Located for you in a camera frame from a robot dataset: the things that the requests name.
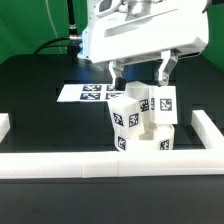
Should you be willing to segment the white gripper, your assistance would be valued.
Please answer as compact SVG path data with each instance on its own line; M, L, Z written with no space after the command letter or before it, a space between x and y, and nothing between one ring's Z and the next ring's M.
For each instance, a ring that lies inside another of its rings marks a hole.
M209 0L101 0L95 5L89 58L110 62L112 85L124 90L124 63L162 59L155 74L167 86L178 57L201 53L209 42Z

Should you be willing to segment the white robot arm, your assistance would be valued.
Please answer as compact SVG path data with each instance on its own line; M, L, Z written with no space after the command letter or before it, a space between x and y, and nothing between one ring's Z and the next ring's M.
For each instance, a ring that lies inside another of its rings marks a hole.
M112 85L123 90L124 67L159 60L155 81L169 83L180 58L200 54L209 42L212 0L87 0L88 24L78 56L106 63Z

